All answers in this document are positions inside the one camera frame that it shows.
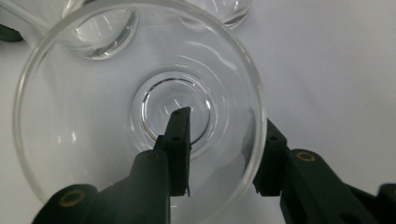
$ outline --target white background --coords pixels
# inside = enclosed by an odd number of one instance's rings
[[[291,148],[317,152],[341,179],[373,194],[396,182],[396,1],[255,0],[235,34],[259,69],[268,116]],[[30,52],[25,42],[0,42],[5,224],[30,223],[41,207],[24,180],[11,129]],[[278,204],[250,188],[221,223],[284,223]]]

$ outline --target glass bowl rim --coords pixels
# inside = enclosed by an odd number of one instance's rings
[[[236,53],[239,54],[240,60],[246,66],[248,77],[252,86],[255,86],[255,93],[257,96],[258,105],[256,108],[253,108],[258,113],[258,125],[255,130],[255,142],[254,147],[251,152],[249,162],[246,168],[246,171],[243,174],[242,179],[240,180],[239,186],[236,186],[234,192],[226,202],[222,204],[216,211],[214,211],[211,216],[207,217],[203,220],[202,223],[213,223],[217,220],[218,217],[222,216],[229,210],[236,202],[238,202],[242,196],[247,192],[249,185],[251,184],[257,170],[260,166],[260,161],[262,159],[262,153],[265,145],[265,136],[266,136],[266,112],[264,107],[264,94],[262,88],[261,78],[259,73],[252,61],[250,55],[243,47],[242,43],[232,34],[232,32],[226,28],[220,21],[214,18],[209,13],[203,11],[202,9],[195,7],[189,3],[179,2],[175,0],[116,0],[116,1],[93,1],[89,3],[87,6],[84,6],[75,12],[71,13],[69,16],[58,22],[54,27],[52,27],[42,38],[39,44],[35,47],[32,54],[30,55],[27,63],[25,64],[21,77],[17,86],[15,98],[14,98],[14,106],[13,106],[13,118],[12,118],[12,128],[13,128],[13,138],[14,145],[17,151],[17,156],[19,159],[19,164],[22,168],[25,179],[27,180],[29,186],[34,192],[35,196],[38,200],[44,203],[47,199],[42,193],[42,188],[40,184],[35,180],[34,173],[30,172],[30,167],[24,158],[24,147],[22,145],[21,139],[21,104],[23,101],[23,95],[25,86],[27,86],[29,75],[31,71],[35,69],[35,67],[39,64],[40,58],[47,52],[47,50],[52,46],[54,41],[57,39],[58,35],[62,33],[64,29],[66,29],[70,24],[73,24],[76,21],[88,19],[91,15],[95,15],[100,13],[105,8],[106,10],[119,8],[120,6],[131,5],[131,4],[142,4],[142,5],[155,5],[161,7],[170,7],[182,12],[185,12],[188,15],[193,16],[194,18],[203,21],[205,24],[209,25],[212,29],[214,29],[218,35],[222,36],[228,41]]]

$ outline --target black clamp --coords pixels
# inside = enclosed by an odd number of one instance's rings
[[[189,191],[190,112],[172,113],[165,134],[135,157],[128,177],[101,192],[91,185],[62,189],[33,224],[169,224],[170,196]]]
[[[375,197],[341,181],[317,153],[290,150],[285,136],[268,121],[262,164],[253,181],[262,196],[281,196],[287,223],[396,223],[396,184]]]

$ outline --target brass screw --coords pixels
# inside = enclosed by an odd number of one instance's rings
[[[156,161],[160,158],[160,154],[156,153],[156,152],[151,152],[147,155],[145,155],[145,160],[146,161]]]
[[[73,189],[67,192],[61,200],[59,205],[61,207],[72,207],[80,203],[85,198],[85,192],[82,189]]]
[[[315,156],[308,152],[299,152],[296,154],[296,157],[300,161],[315,161],[316,160]]]

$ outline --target transparent glass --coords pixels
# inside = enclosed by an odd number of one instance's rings
[[[97,62],[67,47],[65,36],[117,8],[139,11],[134,38],[122,51]],[[164,133],[170,113],[190,106],[191,196],[171,199],[171,218],[213,223],[258,169],[262,98],[246,50],[201,9],[163,0],[98,1],[57,24],[34,50],[16,95],[15,143],[44,202],[72,184],[104,189],[123,179],[134,157]]]
[[[0,0],[0,6],[31,23],[44,35],[60,20],[92,1],[95,0]],[[63,42],[87,59],[108,59],[131,41],[138,22],[134,8],[113,8],[92,15],[63,36]]]
[[[253,0],[182,0],[209,12],[233,29],[247,16]]]

